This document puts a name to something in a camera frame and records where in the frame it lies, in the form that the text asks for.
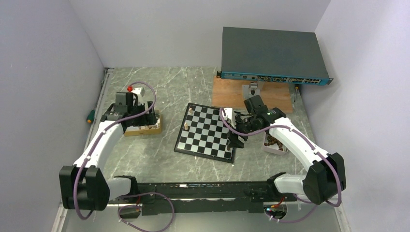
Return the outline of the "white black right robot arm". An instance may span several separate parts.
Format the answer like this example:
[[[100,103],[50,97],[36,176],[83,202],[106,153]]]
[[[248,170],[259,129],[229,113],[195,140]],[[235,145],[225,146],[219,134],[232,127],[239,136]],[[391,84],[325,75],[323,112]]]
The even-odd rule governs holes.
[[[330,154],[307,138],[278,108],[268,109],[259,95],[244,101],[249,117],[232,108],[220,108],[219,117],[228,128],[228,146],[243,148],[239,137],[265,133],[277,139],[303,165],[306,174],[278,173],[267,180],[266,194],[273,201],[285,194],[304,195],[310,203],[323,202],[333,207],[342,203],[346,188],[344,159],[339,153]]]

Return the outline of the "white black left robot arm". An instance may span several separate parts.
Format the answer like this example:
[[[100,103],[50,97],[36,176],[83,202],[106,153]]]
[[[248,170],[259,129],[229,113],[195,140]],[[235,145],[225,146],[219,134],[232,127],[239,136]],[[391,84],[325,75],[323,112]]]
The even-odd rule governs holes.
[[[64,208],[102,211],[110,200],[121,197],[132,203],[138,199],[140,191],[135,177],[119,175],[106,180],[103,168],[127,129],[157,125],[159,118],[153,101],[144,100],[144,92],[142,87],[117,92],[84,153],[73,165],[61,168],[59,182]]]

